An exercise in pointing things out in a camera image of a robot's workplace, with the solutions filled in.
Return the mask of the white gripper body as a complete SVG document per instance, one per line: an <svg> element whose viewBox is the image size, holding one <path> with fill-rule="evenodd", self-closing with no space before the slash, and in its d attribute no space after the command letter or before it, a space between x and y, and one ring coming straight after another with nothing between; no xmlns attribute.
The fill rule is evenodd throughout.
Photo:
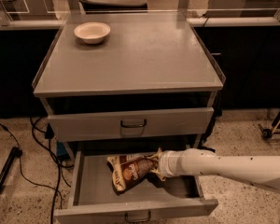
<svg viewBox="0 0 280 224"><path fill-rule="evenodd" d="M159 157L158 171L163 178L171 178L184 174L182 168L183 151L164 151Z"/></svg>

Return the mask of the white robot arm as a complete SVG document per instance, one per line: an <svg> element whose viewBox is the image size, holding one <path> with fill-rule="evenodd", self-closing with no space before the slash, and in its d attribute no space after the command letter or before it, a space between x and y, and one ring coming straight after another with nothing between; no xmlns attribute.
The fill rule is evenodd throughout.
<svg viewBox="0 0 280 224"><path fill-rule="evenodd" d="M218 175L280 194L280 156L219 156L196 148L164 151L158 171L161 177Z"/></svg>

